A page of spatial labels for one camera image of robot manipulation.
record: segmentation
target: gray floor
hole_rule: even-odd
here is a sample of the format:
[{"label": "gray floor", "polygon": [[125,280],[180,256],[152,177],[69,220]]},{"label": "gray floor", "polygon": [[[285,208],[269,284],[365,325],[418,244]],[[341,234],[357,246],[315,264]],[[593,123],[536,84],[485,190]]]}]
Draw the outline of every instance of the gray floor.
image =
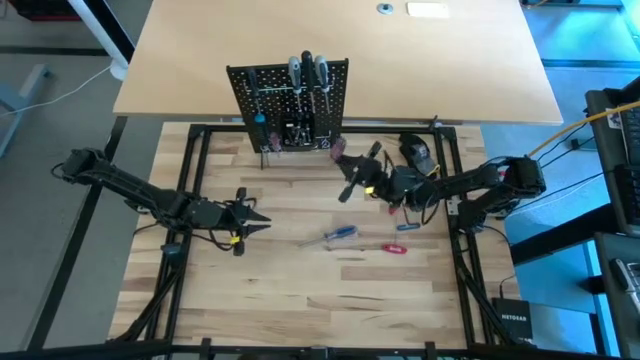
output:
[{"label": "gray floor", "polygon": [[[110,1],[134,41],[139,37],[150,3],[150,0]],[[526,17],[542,57],[638,59],[635,45],[615,11],[599,10],[594,14],[540,8],[527,12]],[[95,46],[81,25],[56,24],[52,30],[54,26],[38,24],[41,28],[36,29],[31,27],[36,25],[8,14],[7,19],[0,20],[0,44]],[[54,99],[73,89],[108,65],[104,58],[0,55],[0,81],[18,86],[36,63],[47,63],[55,74],[45,86],[40,101]],[[586,90],[621,86],[635,77],[630,71],[594,69],[548,69],[547,75],[567,123],[583,117]],[[0,224],[9,255],[0,262],[0,273],[5,274],[0,281],[0,351],[23,346],[24,335],[40,305],[86,190],[53,179],[49,168],[62,161],[72,148],[103,146],[114,121],[111,107],[119,86],[109,75],[103,75],[72,98],[31,111],[25,116],[9,154],[0,159]],[[163,120],[166,119],[130,118],[116,163],[147,178]],[[484,126],[483,134],[489,156],[520,155],[556,130],[553,127]],[[572,153],[545,173],[549,189],[594,174],[598,166],[595,154]],[[595,207],[606,198],[601,180],[594,181],[548,208],[508,219],[508,235],[512,242],[520,241]],[[102,195],[47,346],[99,343],[105,339],[135,222],[136,216],[127,211],[118,196]],[[575,286],[585,274],[586,260],[581,248],[517,270],[525,299],[591,311],[592,298]],[[544,316],[549,321],[563,321],[562,315],[553,312],[545,312]],[[585,342],[578,349],[589,351],[590,347],[592,345]]]}]

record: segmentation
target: wooden table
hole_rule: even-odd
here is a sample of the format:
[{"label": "wooden table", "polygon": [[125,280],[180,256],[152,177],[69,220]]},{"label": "wooden table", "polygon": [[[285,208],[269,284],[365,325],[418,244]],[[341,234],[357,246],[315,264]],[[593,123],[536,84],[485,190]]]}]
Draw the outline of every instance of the wooden table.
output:
[{"label": "wooden table", "polygon": [[[165,123],[150,177],[153,184],[175,188],[188,129],[188,123]],[[457,131],[464,168],[484,162],[480,130]],[[404,163],[398,135],[346,138],[347,154],[366,152],[378,140],[396,164]],[[424,138],[433,147],[433,137]],[[194,164],[199,148],[196,144]],[[386,204],[365,197],[361,188],[347,203],[338,202],[346,183],[326,152],[272,155],[270,162],[271,167],[260,170],[260,156],[253,153],[245,133],[214,132],[202,194],[232,199],[236,188],[245,186],[258,198],[256,210],[272,219],[272,227],[253,234],[242,257],[194,239],[177,343],[199,344],[202,337],[210,337],[216,345],[233,346],[420,348],[425,341],[435,341],[440,349],[466,347],[444,206],[429,225],[395,234],[396,219],[387,214]],[[418,214],[410,215],[417,219]],[[142,216],[139,226],[152,221]],[[501,223],[490,223],[502,228]],[[360,236],[340,244],[341,249],[297,247],[347,224],[357,225]],[[110,336],[122,333],[152,297],[165,234],[156,227],[135,236]],[[218,236],[226,240],[228,235]],[[380,250],[394,237],[409,249],[406,255]],[[499,282],[514,274],[509,246],[497,233],[486,231],[478,234],[478,247],[488,295],[497,296]],[[505,282],[504,290],[507,297],[518,297],[514,279]],[[477,306],[474,300],[471,304],[481,340]]]},{"label": "wooden table", "polygon": [[155,0],[114,111],[238,115],[226,66],[286,63],[303,50],[349,58],[349,118],[560,124],[517,1]]}]

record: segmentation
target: wooden tabletop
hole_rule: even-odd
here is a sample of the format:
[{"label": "wooden tabletop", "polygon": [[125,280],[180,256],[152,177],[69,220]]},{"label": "wooden tabletop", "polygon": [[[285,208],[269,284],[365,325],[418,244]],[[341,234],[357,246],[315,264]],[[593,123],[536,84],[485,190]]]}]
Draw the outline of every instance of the wooden tabletop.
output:
[{"label": "wooden tabletop", "polygon": [[350,118],[560,124],[518,1],[155,0],[114,111],[238,115],[226,66],[286,63],[303,50],[350,61]]},{"label": "wooden tabletop", "polygon": [[[188,128],[188,123],[165,123],[150,178],[153,184],[175,188]],[[465,168],[485,161],[478,128],[459,127],[458,136]],[[378,140],[396,164],[404,163],[398,135],[346,138],[347,154],[366,152]],[[431,136],[424,138],[433,145]],[[198,149],[196,144],[188,184]],[[177,343],[199,344],[202,337],[210,337],[216,345],[233,346],[419,348],[435,341],[438,348],[465,348],[444,206],[427,226],[396,234],[396,219],[387,214],[386,204],[365,197],[362,188],[356,188],[347,203],[338,202],[346,183],[326,152],[272,155],[271,167],[262,171],[259,163],[245,133],[214,132],[202,194],[232,199],[236,188],[245,186],[249,196],[258,198],[256,211],[270,217],[272,227],[252,234],[242,257],[193,240]],[[418,216],[410,213],[413,220]],[[152,222],[142,216],[139,226]],[[501,223],[490,223],[502,228]],[[352,242],[332,251],[297,247],[347,224],[359,228]],[[135,236],[110,336],[126,330],[152,297],[165,234],[156,227]],[[220,241],[228,238],[225,233],[217,236]],[[380,250],[394,241],[408,253]],[[509,247],[489,231],[478,234],[478,247],[489,297],[497,296],[499,282],[514,274]],[[507,297],[518,298],[514,279],[505,282],[504,290]],[[481,341],[477,306],[474,300],[471,304]],[[161,329],[166,310],[165,306]]]}]

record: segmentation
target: white cable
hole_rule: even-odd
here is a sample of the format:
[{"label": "white cable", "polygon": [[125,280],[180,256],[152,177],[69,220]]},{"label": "white cable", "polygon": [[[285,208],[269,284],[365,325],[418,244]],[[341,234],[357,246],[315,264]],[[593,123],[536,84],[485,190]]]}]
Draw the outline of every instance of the white cable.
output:
[{"label": "white cable", "polygon": [[50,105],[50,104],[53,104],[55,102],[58,102],[58,101],[60,101],[60,100],[62,100],[64,98],[66,98],[67,96],[70,96],[70,95],[73,95],[73,94],[77,93],[78,91],[80,91],[80,89],[85,87],[85,85],[90,83],[93,79],[97,78],[98,76],[102,75],[105,71],[109,70],[109,68],[111,68],[111,65],[107,66],[104,70],[102,70],[99,73],[97,73],[97,74],[93,75],[92,77],[90,77],[89,80],[83,82],[82,85],[78,86],[75,90],[62,95],[62,96],[60,96],[59,98],[57,98],[55,100],[47,101],[47,102],[42,103],[42,104],[36,104],[36,105],[27,106],[25,108],[18,109],[18,110],[15,110],[15,111],[9,111],[8,113],[4,113],[4,114],[0,115],[0,118],[3,118],[5,116],[7,116],[7,115],[16,114],[16,113],[19,113],[19,112],[23,112],[23,111],[26,111],[26,110],[33,109],[33,108],[37,108],[37,107],[45,106],[45,105]]},{"label": "white cable", "polygon": [[554,199],[554,200],[548,201],[548,202],[543,203],[543,204],[540,204],[540,205],[538,205],[538,206],[534,206],[534,207],[532,207],[532,208],[529,208],[529,209],[526,209],[526,210],[522,210],[522,211],[518,211],[518,212],[516,212],[516,213],[510,214],[510,215],[508,215],[508,217],[511,217],[511,216],[514,216],[514,215],[524,214],[524,213],[529,212],[529,211],[531,211],[531,210],[535,210],[535,209],[537,209],[537,208],[541,208],[541,207],[543,207],[543,206],[547,206],[547,205],[552,204],[552,203],[554,203],[554,202],[556,202],[556,201],[560,201],[560,200],[562,200],[562,199],[566,198],[567,196],[569,196],[569,195],[571,195],[571,194],[574,194],[576,191],[578,191],[578,190],[582,189],[583,187],[585,187],[585,186],[589,185],[589,183],[591,183],[591,182],[594,182],[594,181],[598,180],[599,178],[600,178],[600,176],[596,176],[596,177],[594,177],[593,179],[591,179],[591,180],[589,180],[589,181],[585,182],[584,184],[582,184],[582,185],[578,186],[577,188],[573,189],[573,191],[569,192],[568,194],[562,195],[562,196],[560,196],[560,197],[559,197],[559,198],[557,198],[557,199]]}]

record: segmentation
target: pegboard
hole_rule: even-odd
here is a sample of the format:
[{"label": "pegboard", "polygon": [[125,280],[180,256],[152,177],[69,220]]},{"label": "pegboard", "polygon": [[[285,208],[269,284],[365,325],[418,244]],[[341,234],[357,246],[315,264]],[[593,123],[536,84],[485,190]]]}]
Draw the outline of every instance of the pegboard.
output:
[{"label": "pegboard", "polygon": [[[315,113],[313,113],[313,145],[308,147],[283,146],[285,151],[305,151],[313,149],[328,149],[340,136],[342,116],[344,113],[344,100],[347,91],[347,74],[349,60],[328,61],[329,68],[329,110],[327,112],[325,93],[316,82],[313,89]],[[281,139],[283,123],[286,119],[296,116],[298,113],[298,101],[291,85],[288,64],[259,65],[230,67],[227,66],[227,74],[233,88],[242,119],[251,138],[253,150],[256,153],[262,151],[274,151],[264,131],[255,123],[254,117],[258,113],[255,100],[251,97],[248,69],[256,72],[258,83],[258,101],[260,110],[266,116],[267,133],[277,133]],[[311,113],[311,96],[307,88],[305,77],[302,76],[302,92],[300,104],[303,113]]]}]

